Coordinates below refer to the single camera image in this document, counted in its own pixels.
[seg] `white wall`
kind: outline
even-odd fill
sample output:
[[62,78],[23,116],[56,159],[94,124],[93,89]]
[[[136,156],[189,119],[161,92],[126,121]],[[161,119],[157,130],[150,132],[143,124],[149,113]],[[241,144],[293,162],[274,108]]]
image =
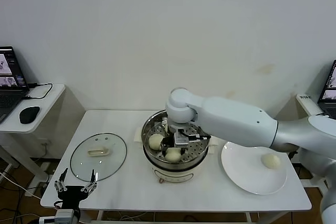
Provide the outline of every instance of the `white wall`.
[[295,93],[319,87],[336,58],[335,0],[0,0],[0,8],[0,44],[19,51],[31,79],[65,83],[87,110],[162,109],[183,86],[276,115]]

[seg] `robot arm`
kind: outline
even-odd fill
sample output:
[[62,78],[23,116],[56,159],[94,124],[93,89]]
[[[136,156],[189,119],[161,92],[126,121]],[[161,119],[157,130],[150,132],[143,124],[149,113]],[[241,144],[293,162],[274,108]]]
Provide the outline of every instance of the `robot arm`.
[[336,159],[336,120],[325,116],[278,122],[258,107],[220,97],[202,98],[185,89],[172,91],[166,110],[170,125],[193,123],[207,134],[242,146],[279,152],[302,147]]

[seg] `metal rim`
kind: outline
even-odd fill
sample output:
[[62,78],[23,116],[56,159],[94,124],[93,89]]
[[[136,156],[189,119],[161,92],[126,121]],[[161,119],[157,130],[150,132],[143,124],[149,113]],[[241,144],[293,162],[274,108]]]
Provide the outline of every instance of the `metal rim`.
[[145,151],[145,148],[144,146],[143,147],[143,152],[145,153],[145,156],[146,158],[148,159],[149,162],[151,162],[152,165],[154,165],[155,167],[161,169],[161,170],[165,170],[166,172],[171,172],[171,173],[180,173],[180,172],[186,172],[188,170],[191,170],[193,168],[195,168],[196,166],[198,166],[206,157],[206,154],[208,153],[208,148],[206,149],[206,154],[204,156],[202,156],[202,159],[199,160],[198,163],[188,167],[188,168],[185,168],[185,169],[168,169],[168,168],[164,168],[164,167],[161,167],[159,166],[158,164],[154,163],[149,157],[148,157],[148,154],[147,152]]
[[[114,136],[117,136],[118,138],[120,138],[121,141],[124,142],[125,150],[126,150],[126,154],[125,154],[125,158],[124,158],[124,160],[122,161],[121,165],[119,166],[119,168],[118,168],[114,173],[112,173],[111,175],[107,176],[106,178],[97,180],[97,182],[98,182],[98,181],[103,181],[104,179],[107,179],[107,178],[111,177],[113,174],[115,174],[117,171],[119,171],[119,169],[121,168],[121,166],[124,164],[124,162],[125,162],[125,160],[126,160],[126,157],[127,157],[127,153],[128,153],[127,145],[126,145],[124,139],[122,139],[121,136],[118,136],[118,135],[116,135],[116,134],[109,133],[109,132],[98,133],[98,134],[92,135],[92,136],[88,137],[87,139],[83,140],[83,141],[76,147],[76,149],[73,151],[73,153],[72,153],[72,155],[71,155],[71,158],[70,158],[70,170],[71,170],[71,172],[72,172],[72,174],[73,174],[74,176],[75,176],[75,173],[74,173],[73,170],[72,170],[71,160],[72,160],[72,157],[73,157],[75,151],[78,149],[78,147],[79,147],[82,143],[84,143],[84,142],[85,142],[86,140],[88,140],[89,138],[91,138],[91,137],[93,137],[93,136],[98,136],[98,135],[101,135],[101,134],[110,134],[110,135],[114,135]],[[76,177],[76,178],[79,179],[79,180],[81,180],[81,181],[90,182],[89,180],[84,180],[84,179],[81,179],[81,178],[79,178],[79,177]]]
[[[190,143],[189,148],[186,153],[182,155],[180,162],[170,163],[166,161],[161,153],[161,151],[154,151],[149,148],[148,139],[150,135],[161,134],[167,136],[164,131],[164,125],[166,124],[167,114],[165,110],[158,111],[152,116],[150,116],[144,123],[141,131],[141,140],[143,145],[143,151],[146,153],[146,157],[151,160],[151,162],[156,163],[160,168],[165,168],[167,170],[187,170],[190,167],[194,167],[196,164],[206,156],[209,140]],[[203,134],[201,128],[190,124],[188,128],[190,134]]]

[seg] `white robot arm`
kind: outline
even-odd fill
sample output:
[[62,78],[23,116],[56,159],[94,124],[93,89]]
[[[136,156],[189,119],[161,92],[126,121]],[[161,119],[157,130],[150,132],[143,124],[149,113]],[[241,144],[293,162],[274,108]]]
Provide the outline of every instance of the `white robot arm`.
[[[336,120],[315,115],[278,122],[258,107],[220,97],[202,98],[183,88],[171,92],[166,111],[169,127],[178,129],[174,131],[176,147],[188,144],[185,135],[179,135],[185,123],[246,147],[263,146],[278,152],[292,152],[301,147],[303,165],[336,184]],[[336,189],[333,187],[322,200],[321,213],[324,223],[336,220]]]

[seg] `white plate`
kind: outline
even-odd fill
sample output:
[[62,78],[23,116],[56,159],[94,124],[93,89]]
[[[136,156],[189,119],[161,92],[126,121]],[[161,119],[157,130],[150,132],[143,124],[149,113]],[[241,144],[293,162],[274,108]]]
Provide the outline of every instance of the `white plate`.
[[222,150],[222,165],[240,188],[253,194],[273,194],[284,186],[287,172],[283,161],[279,169],[269,169],[263,165],[261,156],[268,153],[277,155],[269,148],[243,147],[227,142]]

